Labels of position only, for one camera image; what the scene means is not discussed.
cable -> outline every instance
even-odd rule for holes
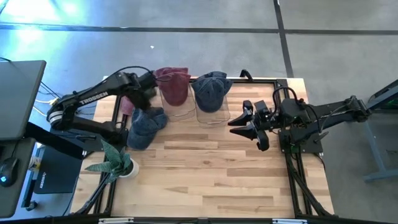
[[[6,60],[6,61],[8,61],[8,62],[11,62],[11,60],[6,59],[6,58],[4,58],[4,57],[0,57],[0,60]]]
[[[44,93],[44,92],[42,92],[42,91],[40,91],[40,90],[37,90],[37,92],[38,93],[41,93],[41,94],[43,94],[43,95],[52,95],[52,96],[54,96],[52,93],[50,93],[50,92],[48,92],[48,93]]]
[[[36,102],[39,102],[39,103],[51,103],[51,100],[50,101],[41,101],[41,100],[35,100]]]
[[[290,91],[293,93],[294,100],[296,101],[296,104],[299,104],[299,100],[297,99],[296,92],[294,92],[294,90],[293,90],[292,88],[287,87],[287,86],[278,87],[278,88],[276,88],[276,89],[274,90],[274,92],[272,93],[272,100],[274,101],[275,110],[272,112],[271,117],[273,117],[273,116],[276,114],[276,111],[277,111],[277,109],[278,109],[277,103],[276,103],[276,98],[275,98],[275,97],[276,97],[276,93],[277,93],[279,90],[283,90],[283,89],[290,90]]]
[[[121,71],[123,71],[123,70],[125,70],[125,69],[128,69],[128,68],[141,68],[141,69],[144,69],[144,70],[146,70],[147,72],[149,72],[151,75],[153,75],[154,78],[155,78],[155,80],[160,81],[160,82],[168,82],[168,81],[171,80],[171,77],[170,77],[168,80],[160,80],[160,79],[158,79],[158,78],[154,75],[154,73],[153,73],[151,70],[149,70],[149,69],[146,68],[146,67],[142,67],[142,66],[127,66],[127,67],[124,67],[124,68],[120,68],[120,69],[117,70],[116,72],[112,73],[112,75],[114,75],[114,74],[116,74],[116,73],[118,73],[118,72],[121,72]]]
[[[125,123],[124,121],[116,122],[116,124],[118,124],[118,123],[120,123],[120,131],[119,131],[119,134],[121,134],[122,131],[126,129],[126,123]]]
[[[325,118],[325,120],[323,121],[322,126],[321,126],[321,129],[320,129],[320,133],[323,131],[323,128],[325,127],[325,124],[326,124],[326,122],[328,121],[328,119],[329,119],[334,113],[336,113],[337,111],[343,109],[343,108],[344,108],[345,106],[347,106],[347,105],[350,105],[350,104],[353,102],[353,100],[354,100],[354,98],[351,97],[351,99],[350,99],[350,101],[348,102],[348,104],[339,106],[339,107],[337,107],[334,111],[332,111],[332,112]]]
[[[321,160],[322,165],[323,165],[323,170],[326,170],[325,162],[323,161],[322,157],[319,156],[317,153],[314,153],[314,155],[315,155],[316,157],[318,157],[318,158]]]
[[[154,74],[152,73],[152,71],[150,71],[148,68],[142,67],[142,66],[127,66],[127,67],[124,67],[124,68],[120,68],[120,69],[117,70],[116,72],[113,72],[111,75],[117,74],[118,72],[121,72],[121,71],[126,70],[126,69],[129,69],[129,68],[141,68],[141,69],[144,69],[144,70],[148,71],[150,74],[154,75]],[[86,89],[86,90],[85,90],[83,93],[81,93],[81,94],[85,94],[85,93],[91,91],[92,89],[94,89],[94,88],[100,86],[101,84],[103,84],[104,82],[106,82],[106,80],[107,80],[108,78],[105,78],[104,80],[102,80],[101,82],[99,82],[97,85],[95,85],[95,86],[93,86],[93,87],[91,87],[91,88]]]
[[[35,106],[33,106],[33,109],[35,109],[39,114],[47,117],[47,115],[45,115],[43,112],[41,112],[39,109],[37,109]]]
[[[15,143],[15,146],[14,146],[14,149],[12,150],[12,153],[11,153],[10,158],[12,158],[12,157],[14,156],[14,152],[15,152],[15,150],[16,150],[17,147],[18,147],[19,141],[20,141],[20,140],[18,140],[17,143]]]
[[[84,109],[94,108],[94,107],[96,107],[96,105],[93,105],[93,106],[86,106],[86,107],[80,108],[79,110],[76,110],[75,113],[76,113],[76,114],[92,115],[92,114],[94,114],[94,113],[82,113],[82,111],[83,111]]]
[[[45,90],[45,91],[47,91],[48,93],[43,93],[43,94],[46,94],[46,95],[52,95],[54,98],[56,98],[57,96],[55,96],[52,92],[50,92],[50,90],[48,90],[48,89],[46,89],[43,85],[41,85],[40,84],[40,86]]]
[[[308,107],[308,108],[310,108],[310,109],[312,110],[312,113],[314,114],[315,119],[317,119],[318,132],[319,132],[319,133],[322,133],[322,128],[320,127],[321,124],[320,124],[320,122],[319,122],[319,116],[317,115],[317,113],[316,113],[315,110],[313,109],[312,105],[304,105],[304,106],[306,106],[306,107]]]
[[[48,87],[46,84],[44,84],[44,82],[40,81],[41,84],[43,84],[43,86],[45,86],[46,88],[48,88],[53,94],[55,94],[58,98],[61,98],[61,96],[58,96],[58,94],[54,91],[52,91],[52,89],[50,87]]]
[[[63,212],[62,216],[64,216],[64,215],[67,213],[68,208],[69,208],[70,204],[72,203],[72,199],[73,199],[73,196],[71,195],[71,196],[70,196],[70,201],[69,201],[69,203],[68,203],[68,206],[67,206],[67,208],[65,209],[65,211]]]

plant leaf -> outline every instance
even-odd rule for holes
[[[118,170],[117,172],[113,173],[116,177],[124,174],[124,170]]]
[[[124,147],[122,148],[122,150],[120,151],[120,158],[123,158],[124,153],[126,153],[126,147],[125,147],[125,146],[124,146]]]
[[[111,174],[111,175],[108,177],[108,179],[106,179],[105,182],[106,182],[107,184],[109,184],[109,183],[114,182],[117,178],[118,178],[117,176]]]
[[[88,166],[85,170],[94,172],[111,172],[112,165],[109,161]]]
[[[126,153],[123,156],[123,169],[126,170],[129,167],[130,164],[131,164],[130,154]]]
[[[105,155],[108,158],[108,160],[112,163],[112,166],[115,167],[118,164],[122,163],[118,150],[102,139],[101,142],[104,147]]]

black cable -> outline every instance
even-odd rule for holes
[[[19,141],[20,141],[20,140],[18,140],[17,143],[15,143],[15,146],[14,146],[14,149],[12,150],[12,154],[11,154],[10,158],[11,158],[11,157],[14,157],[14,152],[15,152],[15,150],[16,150],[17,147],[18,147]]]
[[[80,109],[76,110],[75,114],[93,115],[93,113],[82,113],[82,111],[83,111],[84,109],[94,108],[94,107],[96,107],[96,105],[93,105],[93,106],[86,106],[86,107],[80,108]]]
[[[48,87],[46,84],[44,84],[44,82],[42,82],[42,81],[40,81],[41,82],[41,84],[43,84],[43,86],[45,86],[46,88],[48,88],[53,94],[55,94],[58,98],[61,98],[61,96],[58,96],[58,94],[56,93],[56,92],[54,92],[54,91],[52,91],[52,89],[50,88],[50,87]]]
[[[328,121],[328,119],[331,118],[331,116],[332,116],[333,114],[335,114],[337,111],[343,109],[343,108],[344,108],[345,106],[347,106],[347,105],[350,105],[350,104],[353,102],[353,100],[354,100],[354,98],[351,97],[351,99],[350,99],[350,101],[348,102],[348,104],[339,106],[339,107],[337,107],[334,111],[332,111],[332,112],[325,118],[325,120],[323,121],[322,126],[321,126],[321,128],[320,128],[320,133],[323,131],[323,128],[325,127],[325,124],[326,124],[326,122]]]
[[[314,155],[315,155],[316,157],[318,157],[318,158],[319,158],[319,160],[321,160],[321,162],[322,162],[322,165],[323,165],[323,170],[326,170],[325,162],[323,161],[322,157],[321,157],[321,156],[319,156],[319,154],[318,154],[318,153],[314,153]]]
[[[50,93],[49,91],[48,91],[48,93],[44,93],[43,91],[37,90],[37,92],[38,92],[38,93],[41,93],[41,94],[43,94],[43,95],[52,95],[52,96],[54,96],[53,93]]]
[[[278,87],[278,88],[276,88],[276,89],[274,90],[274,92],[272,93],[272,100],[274,101],[275,109],[274,109],[274,111],[272,112],[271,117],[273,117],[273,116],[276,114],[276,111],[277,111],[277,109],[278,109],[277,103],[276,103],[276,98],[275,98],[275,97],[276,97],[276,93],[277,93],[279,90],[283,90],[283,89],[285,89],[285,90],[290,90],[290,91],[293,93],[294,100],[296,101],[296,104],[299,104],[299,100],[297,99],[296,92],[294,92],[294,90],[293,90],[292,88],[287,87],[287,86]]]
[[[68,208],[69,208],[70,204],[72,203],[72,199],[73,199],[73,195],[70,196],[70,201],[69,201],[69,203],[68,203],[67,208],[66,208],[65,211],[63,212],[62,216],[64,216],[64,215],[66,214],[66,212],[68,211]]]
[[[160,81],[160,82],[168,82],[168,81],[170,81],[170,79],[171,79],[171,77],[170,77],[168,80],[160,80],[160,79],[158,79],[158,78],[154,75],[154,73],[153,73],[151,70],[149,70],[149,69],[146,68],[146,67],[142,67],[142,66],[127,66],[127,67],[124,67],[124,68],[120,68],[120,69],[117,70],[116,72],[112,73],[112,75],[114,75],[114,74],[116,74],[116,73],[118,73],[118,72],[121,72],[121,71],[123,71],[123,70],[125,70],[125,69],[128,69],[128,68],[141,68],[141,69],[144,69],[144,70],[146,70],[147,72],[149,72],[151,75],[153,75],[154,78],[155,78],[155,80]]]
[[[150,74],[154,75],[154,74],[152,73],[152,71],[150,71],[148,68],[142,67],[142,66],[127,66],[127,67],[124,67],[124,68],[120,68],[119,70],[117,70],[116,72],[112,73],[111,75],[117,74],[118,72],[121,72],[121,71],[126,70],[126,69],[129,69],[129,68],[141,68],[141,69],[144,69],[144,70],[148,71]],[[88,92],[91,91],[92,89],[97,88],[98,86],[100,86],[101,84],[103,84],[104,82],[106,82],[106,80],[107,80],[108,78],[105,78],[104,80],[102,80],[101,82],[99,82],[98,84],[96,84],[95,86],[86,89],[83,93],[80,93],[80,94],[88,93]]]
[[[123,130],[126,129],[126,123],[124,121],[120,121],[121,125],[120,125],[120,131],[119,134],[122,133]]]
[[[318,125],[318,132],[322,133],[322,128],[321,128],[321,124],[319,122],[319,116],[317,115],[317,113],[315,112],[315,110],[313,109],[312,105],[304,105],[308,108],[310,108],[312,110],[313,115],[315,116],[315,119],[317,119],[317,125]]]
[[[6,59],[6,58],[4,58],[4,57],[0,57],[0,60],[6,60],[6,61],[8,61],[8,62],[11,62],[11,60]]]

potted plant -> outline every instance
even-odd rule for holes
[[[131,159],[128,153],[125,153],[126,147],[123,147],[121,152],[119,152],[106,141],[101,140],[101,142],[108,161],[90,165],[86,170],[110,173],[111,175],[106,180],[107,183],[114,182],[118,177],[135,177],[138,174],[138,163]]]

cap brim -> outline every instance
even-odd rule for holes
[[[127,146],[135,150],[143,151],[148,148],[148,146],[154,140],[155,135],[156,133],[141,136],[134,131],[133,127],[131,127],[129,136],[127,137]]]

